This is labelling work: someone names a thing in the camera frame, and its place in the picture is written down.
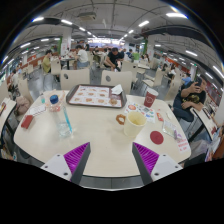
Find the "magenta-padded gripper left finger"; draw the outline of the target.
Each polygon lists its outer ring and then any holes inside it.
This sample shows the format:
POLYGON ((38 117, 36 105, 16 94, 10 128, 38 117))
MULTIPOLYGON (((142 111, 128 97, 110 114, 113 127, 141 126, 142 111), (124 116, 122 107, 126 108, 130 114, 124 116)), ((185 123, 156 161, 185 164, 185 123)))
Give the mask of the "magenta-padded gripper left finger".
POLYGON ((42 169, 72 183, 79 184, 90 152, 90 143, 87 142, 64 155, 54 155, 42 166, 42 169))

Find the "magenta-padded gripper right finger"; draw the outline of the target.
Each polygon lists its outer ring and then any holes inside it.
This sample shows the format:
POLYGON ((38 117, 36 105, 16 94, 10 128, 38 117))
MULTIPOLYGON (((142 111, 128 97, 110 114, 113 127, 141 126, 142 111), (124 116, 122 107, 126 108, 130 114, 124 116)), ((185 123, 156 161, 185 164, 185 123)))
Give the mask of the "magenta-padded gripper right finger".
POLYGON ((182 167, 167 154, 159 155, 138 143, 133 143, 132 153, 144 185, 150 184, 182 169, 182 167))

